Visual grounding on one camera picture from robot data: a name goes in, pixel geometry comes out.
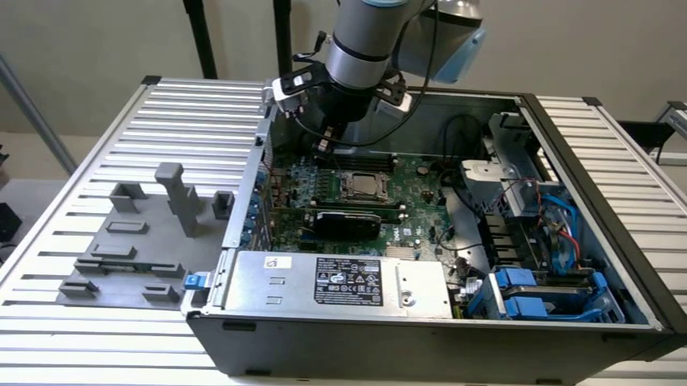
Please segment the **green circuit board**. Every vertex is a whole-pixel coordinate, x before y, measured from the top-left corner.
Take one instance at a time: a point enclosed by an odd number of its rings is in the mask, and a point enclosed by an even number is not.
[[[430,240],[429,231],[433,227],[438,235],[449,226],[449,220],[445,207],[438,204],[441,188],[438,173],[436,171],[429,171],[425,175],[417,173],[417,167],[425,167],[429,170],[430,163],[426,160],[398,156],[393,171],[372,173],[384,181],[385,190],[384,198],[378,199],[380,205],[370,205],[372,207],[348,202],[341,190],[342,176],[360,173],[366,177],[369,172],[322,169],[306,160],[292,158],[277,159],[274,164],[281,174],[288,176],[280,179],[278,190],[286,192],[290,199],[288,205],[276,206],[272,209],[273,251],[385,256],[389,247],[402,247],[404,253],[412,253],[412,258],[416,260],[436,260],[437,247]],[[317,198],[316,206],[310,202],[313,197]],[[362,241],[320,240],[309,229],[309,218],[321,210],[378,215],[381,217],[378,237],[374,240]]]

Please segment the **aluminum profile table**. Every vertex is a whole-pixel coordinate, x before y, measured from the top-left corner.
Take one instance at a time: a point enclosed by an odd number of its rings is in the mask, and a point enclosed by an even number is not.
[[[541,98],[548,109],[565,101]],[[592,122],[592,114],[598,114],[598,122],[610,124],[604,112],[581,106],[577,100],[566,102],[578,106],[588,117],[554,117],[558,125],[565,119],[589,120],[570,124],[600,125]],[[54,304],[58,283],[70,274],[74,259],[85,251],[110,210],[105,197],[116,181],[137,182],[145,192],[162,193],[152,176],[158,162],[173,160],[184,164],[184,181],[196,185],[200,195],[209,196],[216,190],[236,192],[245,149],[261,118],[260,107],[260,83],[162,78],[157,84],[138,87],[0,269],[0,384],[302,384],[297,380],[229,379],[214,369],[178,312]],[[565,106],[561,109],[576,110]],[[589,126],[560,128],[573,133],[569,129],[585,130]],[[606,130],[614,133],[617,128],[609,125]],[[613,189],[608,192],[609,197],[628,194]],[[634,194],[624,198],[656,201],[640,191]],[[657,269],[669,269],[661,270],[661,275],[687,277],[677,261],[656,260],[654,264]],[[687,349],[652,363],[618,363],[581,384],[676,386],[684,380]],[[349,382],[312,380],[310,384]]]

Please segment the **black cable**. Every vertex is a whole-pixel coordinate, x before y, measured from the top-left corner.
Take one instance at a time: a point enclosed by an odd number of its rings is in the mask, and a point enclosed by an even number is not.
[[[446,172],[446,171],[453,171],[453,175],[456,175],[454,173],[454,170],[453,169],[446,169],[441,172],[441,174],[438,175],[438,183],[441,183],[441,180],[442,180],[442,174]],[[460,203],[462,203],[462,205],[468,208],[468,210],[472,212],[472,214],[474,215],[474,217],[477,219],[481,218],[481,214],[477,212],[477,210],[474,209],[474,206],[472,204],[468,203],[468,200],[465,199],[465,197],[462,197],[462,195],[460,194],[460,190],[457,189],[457,186],[456,186],[456,181],[454,181],[454,178],[452,177],[450,178],[450,187],[453,188],[453,192],[454,192],[454,195],[458,197],[458,200],[460,200]]]
[[[661,152],[662,152],[662,147],[665,146],[665,142],[661,144],[661,147],[657,148],[657,154],[656,154],[656,165],[660,165],[660,160],[661,160]]]
[[[486,275],[477,268],[474,268],[472,266],[468,268],[468,272],[466,272],[464,278],[466,279],[469,276],[474,276],[480,280],[484,280],[486,278]]]
[[[454,192],[454,195],[458,197],[458,200],[462,203],[462,205],[469,209],[469,211],[472,212],[474,217],[477,219],[480,219],[481,216],[480,216],[480,213],[477,212],[477,210],[474,209],[474,206],[468,203],[468,200],[462,197],[458,189],[454,186],[453,186],[453,192]]]
[[[462,124],[464,126],[466,125],[466,120],[465,118],[469,118],[473,122],[474,122],[474,128],[477,130],[477,135],[476,135],[476,139],[474,141],[477,142],[474,144],[474,146],[472,146],[474,148],[474,152],[472,153],[472,155],[474,156],[474,153],[481,149],[481,146],[477,146],[478,145],[478,142],[480,142],[480,137],[481,137],[481,129],[480,129],[480,126],[481,126],[481,123],[480,123],[480,120],[476,119],[474,116],[469,115],[469,114],[465,114],[465,113],[460,113],[460,114],[454,114],[453,116],[450,116],[441,124],[441,132],[442,132],[442,151],[441,151],[441,160],[445,162],[445,159],[446,159],[446,142],[448,142],[448,128],[450,126],[450,124],[453,123],[453,121],[456,119],[461,119],[462,120]],[[465,139],[464,137],[464,132],[462,130],[460,130],[460,135],[462,136],[462,139]],[[453,143],[453,152],[450,153],[450,161],[453,160],[453,157],[456,156],[454,154],[454,148],[456,148],[456,145],[457,145],[457,140],[454,141]]]
[[[446,235],[448,233],[448,229],[450,229],[452,227],[448,227],[442,230],[441,232],[441,235],[438,236],[438,245],[441,245],[441,248],[444,248],[446,251],[450,251],[450,252],[458,252],[458,251],[464,251],[465,249],[472,249],[473,247],[481,247],[481,243],[478,244],[472,244],[472,245],[468,245],[466,247],[462,247],[462,248],[449,248],[444,243],[442,243],[442,237]]]
[[[414,111],[417,110],[417,107],[420,106],[420,102],[421,102],[421,98],[424,97],[425,95],[425,92],[426,92],[426,86],[429,85],[429,78],[430,78],[430,65],[432,65],[432,62],[433,62],[433,54],[434,54],[434,51],[436,51],[436,48],[437,48],[437,31],[438,31],[438,7],[436,6],[436,3],[433,3],[434,5],[434,12],[433,12],[433,31],[432,31],[432,38],[430,38],[430,50],[429,50],[429,60],[426,62],[426,72],[425,72],[425,81],[421,85],[421,90],[420,90],[420,94],[417,95],[417,98],[414,100],[414,103],[412,105],[412,107],[409,108],[409,111],[408,113],[405,114],[405,116],[402,117],[402,119],[400,120],[400,122],[381,135],[378,136],[377,138],[374,138],[373,140],[370,141],[366,141],[366,142],[348,142],[348,141],[341,141],[340,139],[333,139],[320,133],[317,133],[316,130],[310,129],[301,121],[300,121],[300,118],[297,116],[293,117],[296,123],[298,124],[300,128],[306,131],[309,134],[314,135],[317,138],[320,139],[324,139],[325,141],[329,141],[330,143],[334,143],[337,145],[344,145],[344,146],[349,146],[349,147],[365,147],[365,146],[372,146],[374,145],[376,143],[378,143],[384,138],[386,138],[390,134],[393,134],[396,132],[396,130],[400,128],[400,126],[402,126],[405,124],[405,122],[408,121],[408,119],[413,116],[414,114]]]
[[[441,260],[441,259],[438,258],[438,256],[437,256],[437,254],[436,254],[436,253],[433,253],[433,258],[434,258],[434,260],[436,260],[436,261],[438,261],[438,262],[441,263],[441,265],[442,265],[444,267],[446,267],[448,269],[450,269],[450,268],[453,267],[449,263],[446,263],[444,260]]]

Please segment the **black pole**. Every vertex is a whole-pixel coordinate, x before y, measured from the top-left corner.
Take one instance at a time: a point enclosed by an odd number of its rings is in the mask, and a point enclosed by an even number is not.
[[[293,71],[290,65],[290,0],[272,0],[278,76]]]
[[[193,31],[194,49],[205,79],[217,78],[214,55],[212,54],[210,34],[206,31],[205,11],[202,0],[184,0],[185,13],[189,16],[190,30]]]

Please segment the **blue latch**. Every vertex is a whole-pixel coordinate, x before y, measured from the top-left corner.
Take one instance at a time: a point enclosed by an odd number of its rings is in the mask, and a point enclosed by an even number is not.
[[[202,290],[205,288],[205,275],[189,275],[184,280],[184,289],[185,290]]]
[[[505,313],[512,319],[545,319],[544,302],[538,298],[513,296],[505,301]]]
[[[522,268],[502,268],[496,272],[497,286],[504,288],[510,285],[536,286],[534,275],[532,271]]]

